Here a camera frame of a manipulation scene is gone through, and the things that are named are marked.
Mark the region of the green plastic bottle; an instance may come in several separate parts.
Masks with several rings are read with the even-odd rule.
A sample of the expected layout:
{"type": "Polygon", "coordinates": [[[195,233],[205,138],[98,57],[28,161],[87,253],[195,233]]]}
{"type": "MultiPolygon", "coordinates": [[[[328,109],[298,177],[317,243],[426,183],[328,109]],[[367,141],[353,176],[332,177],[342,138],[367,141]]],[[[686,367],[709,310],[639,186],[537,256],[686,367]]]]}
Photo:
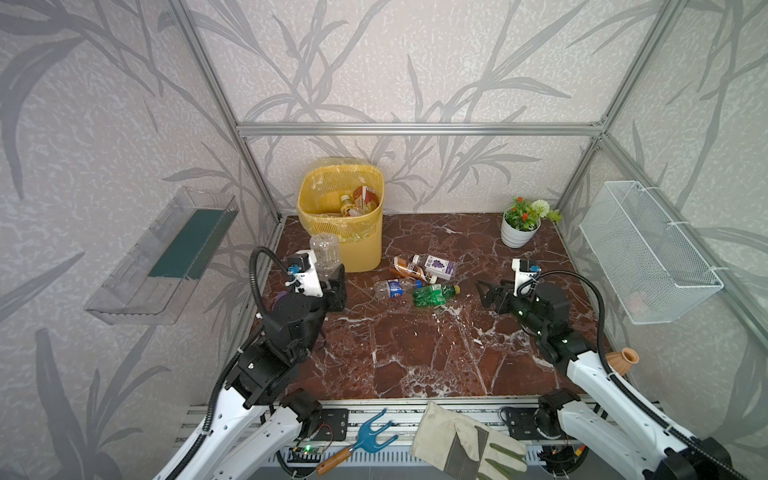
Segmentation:
{"type": "Polygon", "coordinates": [[[412,297],[416,307],[436,307],[445,305],[459,293],[459,285],[434,284],[415,289],[412,297]]]}

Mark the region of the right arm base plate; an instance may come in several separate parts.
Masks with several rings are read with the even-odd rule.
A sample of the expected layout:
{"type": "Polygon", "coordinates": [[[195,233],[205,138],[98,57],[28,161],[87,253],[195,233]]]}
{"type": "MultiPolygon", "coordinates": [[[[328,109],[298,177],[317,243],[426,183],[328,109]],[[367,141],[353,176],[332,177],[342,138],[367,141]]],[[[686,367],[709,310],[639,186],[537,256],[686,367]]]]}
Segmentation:
{"type": "Polygon", "coordinates": [[[516,408],[505,406],[499,410],[502,423],[508,430],[508,435],[517,440],[542,440],[538,430],[535,413],[536,408],[516,408]]]}

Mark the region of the red yellow label bottle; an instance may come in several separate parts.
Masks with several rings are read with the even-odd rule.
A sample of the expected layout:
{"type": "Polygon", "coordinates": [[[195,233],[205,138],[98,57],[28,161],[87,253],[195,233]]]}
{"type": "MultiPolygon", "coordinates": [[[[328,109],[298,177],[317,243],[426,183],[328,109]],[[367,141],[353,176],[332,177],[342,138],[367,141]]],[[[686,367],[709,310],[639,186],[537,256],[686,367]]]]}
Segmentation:
{"type": "Polygon", "coordinates": [[[373,188],[362,185],[353,192],[353,202],[355,211],[359,215],[366,215],[378,208],[380,199],[373,188]]]}

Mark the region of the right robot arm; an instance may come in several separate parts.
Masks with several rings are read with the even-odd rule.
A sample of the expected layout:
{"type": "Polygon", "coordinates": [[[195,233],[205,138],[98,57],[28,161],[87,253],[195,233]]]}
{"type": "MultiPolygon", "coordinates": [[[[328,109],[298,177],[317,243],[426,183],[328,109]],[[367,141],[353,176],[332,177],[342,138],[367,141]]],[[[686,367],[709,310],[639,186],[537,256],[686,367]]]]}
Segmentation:
{"type": "Polygon", "coordinates": [[[476,283],[483,307],[513,315],[540,355],[602,409],[596,412],[568,389],[543,395],[542,433],[574,438],[626,479],[741,478],[724,446],[667,416],[609,364],[602,338],[591,342],[571,326],[571,302],[548,276],[476,283]]]}

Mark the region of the grape juice bottle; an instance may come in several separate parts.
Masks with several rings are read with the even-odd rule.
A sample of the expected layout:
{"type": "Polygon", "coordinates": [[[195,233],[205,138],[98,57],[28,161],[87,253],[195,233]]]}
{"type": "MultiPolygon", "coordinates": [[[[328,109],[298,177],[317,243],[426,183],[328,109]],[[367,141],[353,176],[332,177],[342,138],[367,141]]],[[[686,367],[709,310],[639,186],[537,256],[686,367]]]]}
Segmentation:
{"type": "Polygon", "coordinates": [[[414,255],[412,262],[420,267],[430,278],[450,281],[455,277],[457,267],[451,260],[433,255],[414,255]]]}

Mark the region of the clear crushed bottle white cap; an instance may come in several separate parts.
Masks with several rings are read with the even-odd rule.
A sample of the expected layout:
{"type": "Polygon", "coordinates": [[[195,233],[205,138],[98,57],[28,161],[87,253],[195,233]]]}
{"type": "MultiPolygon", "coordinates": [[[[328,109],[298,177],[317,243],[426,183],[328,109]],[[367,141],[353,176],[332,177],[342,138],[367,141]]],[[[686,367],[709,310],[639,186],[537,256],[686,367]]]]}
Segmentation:
{"type": "Polygon", "coordinates": [[[342,264],[341,244],[337,235],[319,233],[310,239],[310,248],[316,257],[315,268],[321,281],[327,281],[342,264]]]}

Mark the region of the yellow label tea bottle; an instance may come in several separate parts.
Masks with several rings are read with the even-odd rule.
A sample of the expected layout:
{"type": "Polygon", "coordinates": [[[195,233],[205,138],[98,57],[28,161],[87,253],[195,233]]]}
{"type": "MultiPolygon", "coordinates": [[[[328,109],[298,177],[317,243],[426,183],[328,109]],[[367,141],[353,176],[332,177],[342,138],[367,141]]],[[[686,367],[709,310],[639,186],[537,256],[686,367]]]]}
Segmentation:
{"type": "Polygon", "coordinates": [[[340,196],[341,201],[341,207],[340,207],[340,213],[343,217],[347,217],[351,215],[351,211],[355,207],[355,202],[353,201],[352,197],[348,194],[343,194],[340,196]]]}

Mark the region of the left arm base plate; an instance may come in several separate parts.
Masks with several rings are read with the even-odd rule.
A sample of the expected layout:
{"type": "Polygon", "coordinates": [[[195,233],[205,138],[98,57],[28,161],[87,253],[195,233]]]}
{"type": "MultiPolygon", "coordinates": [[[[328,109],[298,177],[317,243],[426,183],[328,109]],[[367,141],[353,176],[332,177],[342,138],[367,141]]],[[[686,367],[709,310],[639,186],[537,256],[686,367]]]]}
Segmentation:
{"type": "Polygon", "coordinates": [[[310,439],[325,443],[344,441],[347,438],[349,415],[346,408],[323,409],[318,430],[310,439]]]}

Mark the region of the blue label crushed bottle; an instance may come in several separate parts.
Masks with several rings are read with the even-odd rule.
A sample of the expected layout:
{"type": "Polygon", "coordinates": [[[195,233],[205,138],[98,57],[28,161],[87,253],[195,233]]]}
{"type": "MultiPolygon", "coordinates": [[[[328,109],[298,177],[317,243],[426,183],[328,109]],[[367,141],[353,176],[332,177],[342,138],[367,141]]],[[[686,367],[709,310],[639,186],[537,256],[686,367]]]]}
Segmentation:
{"type": "Polygon", "coordinates": [[[402,297],[413,290],[423,287],[424,282],[414,278],[399,278],[379,281],[374,285],[374,296],[377,300],[402,297]]]}

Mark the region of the brown coffee drink bottle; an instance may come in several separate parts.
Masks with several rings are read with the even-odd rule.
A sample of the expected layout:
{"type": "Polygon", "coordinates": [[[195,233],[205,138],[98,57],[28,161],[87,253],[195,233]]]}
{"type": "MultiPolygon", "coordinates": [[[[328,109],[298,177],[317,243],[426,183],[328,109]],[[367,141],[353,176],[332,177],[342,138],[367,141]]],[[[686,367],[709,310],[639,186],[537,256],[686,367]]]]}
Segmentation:
{"type": "Polygon", "coordinates": [[[417,262],[403,257],[396,256],[393,258],[390,271],[404,278],[420,280],[424,284],[432,285],[437,283],[437,278],[431,276],[417,262]]]}

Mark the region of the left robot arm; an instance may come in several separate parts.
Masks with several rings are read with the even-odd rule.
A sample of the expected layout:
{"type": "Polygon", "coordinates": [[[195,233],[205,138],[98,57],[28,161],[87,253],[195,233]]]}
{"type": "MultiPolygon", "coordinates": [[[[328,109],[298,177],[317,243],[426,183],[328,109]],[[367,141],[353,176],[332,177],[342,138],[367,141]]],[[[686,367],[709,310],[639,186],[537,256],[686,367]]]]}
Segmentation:
{"type": "Polygon", "coordinates": [[[223,367],[203,420],[157,473],[159,479],[247,479],[294,440],[320,428],[319,401],[303,389],[285,391],[312,354],[326,316],[346,306],[345,267],[321,273],[312,250],[281,261],[265,246],[249,258],[250,287],[259,330],[223,367]],[[287,291],[272,308],[258,282],[260,257],[287,278],[287,291]]]}

